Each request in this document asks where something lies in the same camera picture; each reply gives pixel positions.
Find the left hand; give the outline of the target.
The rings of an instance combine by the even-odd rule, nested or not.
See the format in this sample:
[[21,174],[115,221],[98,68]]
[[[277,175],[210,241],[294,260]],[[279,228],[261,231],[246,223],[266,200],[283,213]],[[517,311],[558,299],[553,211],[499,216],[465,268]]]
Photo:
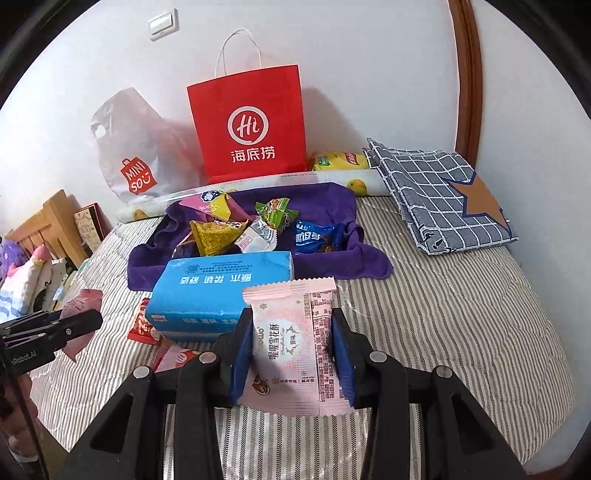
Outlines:
[[[19,390],[25,400],[26,411],[29,413],[35,430],[38,430],[38,409],[30,397],[32,389],[32,380],[29,374],[22,375],[18,378]],[[8,445],[10,450],[17,456],[23,458],[33,458],[37,455],[34,439],[27,426],[26,419],[21,407],[18,404],[17,395],[14,389],[6,385],[4,393],[1,395],[8,405],[12,408],[12,412],[1,415],[1,432],[7,435]]]

